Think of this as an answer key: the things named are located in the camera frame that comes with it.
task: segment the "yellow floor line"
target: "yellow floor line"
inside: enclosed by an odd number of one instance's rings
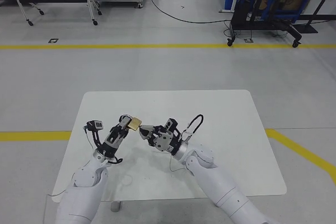
[[[12,141],[68,141],[70,131],[63,132],[0,132],[0,142]]]
[[[300,156],[314,163],[316,166],[325,170],[332,178],[336,185],[336,167],[325,161],[321,157],[313,154],[309,150],[303,148],[296,142],[290,140],[274,129],[266,129],[269,138],[273,138],[289,149],[293,150]],[[68,141],[71,131],[52,131],[52,132],[0,132],[0,142],[10,141]]]
[[[336,167],[331,163],[325,161],[321,157],[316,154],[313,154],[309,150],[305,149],[304,147],[300,146],[296,142],[290,140],[289,138],[285,137],[284,135],[280,134],[274,129],[266,129],[267,136],[269,138],[273,138],[276,141],[280,142],[284,146],[288,147],[289,149],[293,150],[300,156],[304,157],[305,159],[309,160],[316,166],[320,167],[321,169],[325,170],[331,177],[332,181],[336,185]]]
[[[36,49],[134,49],[134,48],[229,48],[226,44],[84,44],[84,45],[0,45],[0,50]],[[291,48],[291,44],[234,44],[232,48]],[[336,44],[301,44],[298,48],[335,48]]]

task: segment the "white cable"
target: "white cable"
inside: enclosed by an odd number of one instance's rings
[[[171,168],[171,162],[172,162],[172,155],[170,155],[170,160],[169,160],[169,170],[171,171],[171,172],[176,172],[176,171],[178,171],[178,170],[183,170],[183,169],[185,169],[185,168],[179,168],[179,169],[176,169],[176,170],[172,170],[172,168]]]
[[[92,148],[93,150],[95,150],[94,147],[93,147],[92,144],[91,144],[90,139],[88,138],[87,132],[85,132],[85,133],[86,133],[87,140],[88,140],[89,144],[91,145],[91,148]]]
[[[200,118],[200,123],[196,126],[196,128],[194,129],[193,132],[188,132],[188,129],[190,128],[190,126],[192,126],[192,124],[198,119]],[[190,140],[190,138],[195,134],[195,132],[198,130],[198,128],[200,127],[200,125],[203,124],[204,121],[204,116],[202,114],[198,114],[186,127],[186,129],[182,132],[180,138],[183,138],[183,134],[186,133],[188,134],[188,136],[186,137],[186,139],[184,140],[184,142],[188,143],[188,141]]]
[[[45,196],[45,207],[44,207],[44,215],[43,215],[43,224],[45,224],[45,215],[46,215],[46,206],[47,206],[47,196],[49,197],[56,197],[59,196],[60,194],[64,193],[66,190],[63,190],[61,193],[59,194],[46,194]]]

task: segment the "tabletop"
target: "tabletop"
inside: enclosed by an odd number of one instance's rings
[[[214,162],[226,169],[247,196],[281,195],[286,185],[251,94],[247,90],[87,92],[81,102],[53,194],[62,192],[72,174],[90,159],[93,149],[82,129],[102,120],[103,140],[123,114],[144,125],[164,125],[168,118],[183,131],[197,115],[204,123],[190,140],[213,150]],[[187,170],[171,172],[170,154],[160,152],[130,131],[109,168],[104,201],[204,198]],[[182,165],[172,159],[172,169]],[[53,198],[60,202],[62,195]]]

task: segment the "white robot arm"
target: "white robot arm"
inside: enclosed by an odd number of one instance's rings
[[[56,224],[90,224],[93,220],[106,188],[107,167],[122,162],[122,159],[115,157],[115,153],[129,129],[137,130],[141,124],[140,120],[129,115],[121,116],[119,121],[103,144],[98,135],[98,131],[103,129],[102,122],[87,122],[85,132],[87,129],[92,132],[97,149],[89,162],[72,176],[57,209]]]
[[[150,146],[171,153],[185,165],[207,197],[235,224],[278,224],[262,214],[240,191],[233,178],[214,164],[211,150],[188,143],[190,136],[183,141],[176,126],[177,122],[169,119],[164,127],[143,125],[139,133]]]

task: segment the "table leg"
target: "table leg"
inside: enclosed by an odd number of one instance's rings
[[[121,209],[121,202],[111,202],[111,211],[118,212]]]

